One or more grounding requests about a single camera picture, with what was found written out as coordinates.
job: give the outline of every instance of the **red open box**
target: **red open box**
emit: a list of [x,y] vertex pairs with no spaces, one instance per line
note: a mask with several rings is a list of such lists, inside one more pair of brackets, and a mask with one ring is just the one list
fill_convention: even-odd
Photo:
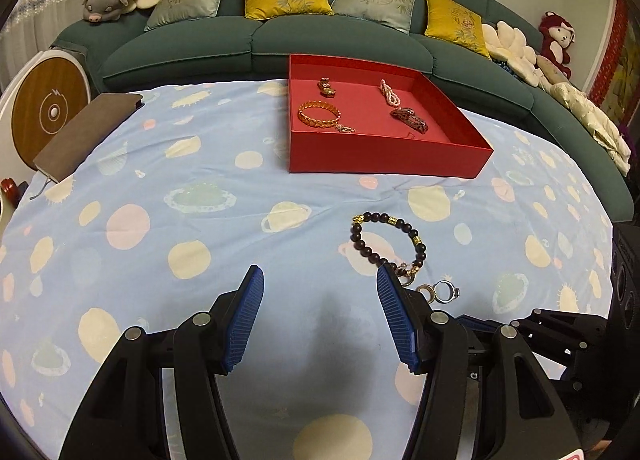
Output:
[[[320,95],[318,81],[329,78],[335,98]],[[412,108],[429,129],[419,133],[390,116],[380,80],[393,88],[403,107]],[[307,101],[325,101],[340,110],[340,123],[353,133],[318,129],[298,118]],[[314,119],[334,119],[309,108]],[[473,179],[493,150],[476,127],[417,70],[385,63],[291,54],[289,59],[289,171],[400,173]]]

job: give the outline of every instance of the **green sofa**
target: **green sofa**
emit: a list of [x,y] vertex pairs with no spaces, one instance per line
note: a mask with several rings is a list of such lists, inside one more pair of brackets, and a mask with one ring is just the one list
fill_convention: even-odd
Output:
[[[520,28],[529,45],[541,33],[495,0],[455,0],[486,23]],[[162,84],[287,77],[291,53],[347,56],[423,72],[456,105],[499,119],[558,145],[580,166],[613,221],[634,213],[626,184],[606,152],[573,115],[484,57],[427,38],[426,0],[416,0],[410,34],[339,15],[244,18],[244,0],[222,0],[215,18],[143,32],[149,12],[99,25],[77,22],[53,43],[84,55],[97,92],[131,92]]]

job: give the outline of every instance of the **curtain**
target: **curtain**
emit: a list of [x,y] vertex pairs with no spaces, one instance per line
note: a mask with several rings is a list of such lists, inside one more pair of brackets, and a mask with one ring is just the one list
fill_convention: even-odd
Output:
[[82,19],[82,0],[19,0],[0,30],[0,88],[46,50],[60,32]]

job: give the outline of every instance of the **notebook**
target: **notebook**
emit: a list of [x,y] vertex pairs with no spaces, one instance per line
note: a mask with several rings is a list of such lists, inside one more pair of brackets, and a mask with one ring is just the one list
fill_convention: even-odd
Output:
[[33,164],[54,182],[66,179],[141,106],[140,94],[98,95],[62,127]]

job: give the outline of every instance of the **silver screw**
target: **silver screw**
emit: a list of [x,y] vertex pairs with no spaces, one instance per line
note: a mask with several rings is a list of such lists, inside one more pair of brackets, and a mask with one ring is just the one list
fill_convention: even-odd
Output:
[[211,321],[211,316],[208,312],[199,312],[193,316],[191,321],[193,321],[195,326],[205,326],[209,324],[209,321]]
[[444,312],[436,310],[436,312],[431,313],[431,320],[436,325],[446,325],[447,321],[449,321],[449,316]]
[[516,337],[516,335],[518,335],[518,331],[511,325],[502,325],[500,327],[500,333],[508,339],[513,339],[514,337]]
[[124,332],[124,337],[127,341],[135,341],[142,335],[142,330],[137,326],[132,326],[131,328],[127,328],[127,331]]

